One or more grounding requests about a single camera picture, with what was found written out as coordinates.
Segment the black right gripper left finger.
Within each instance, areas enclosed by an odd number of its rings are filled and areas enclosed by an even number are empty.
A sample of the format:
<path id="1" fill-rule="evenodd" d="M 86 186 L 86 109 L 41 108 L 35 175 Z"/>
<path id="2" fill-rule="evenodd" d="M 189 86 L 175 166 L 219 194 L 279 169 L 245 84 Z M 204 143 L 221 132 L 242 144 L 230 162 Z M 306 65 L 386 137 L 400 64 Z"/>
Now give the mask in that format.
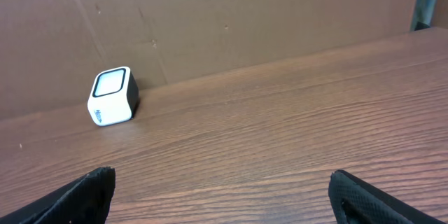
<path id="1" fill-rule="evenodd" d="M 116 187 L 116 172 L 100 167 L 1 217 L 2 223 L 103 224 Z"/>

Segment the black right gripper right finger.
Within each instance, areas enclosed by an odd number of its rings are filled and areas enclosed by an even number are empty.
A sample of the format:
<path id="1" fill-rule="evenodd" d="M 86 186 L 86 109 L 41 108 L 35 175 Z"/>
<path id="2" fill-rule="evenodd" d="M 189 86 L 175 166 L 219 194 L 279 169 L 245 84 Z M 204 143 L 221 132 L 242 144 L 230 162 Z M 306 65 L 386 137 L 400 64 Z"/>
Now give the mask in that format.
<path id="1" fill-rule="evenodd" d="M 338 224 L 444 224 L 344 170 L 331 174 L 328 196 Z"/>

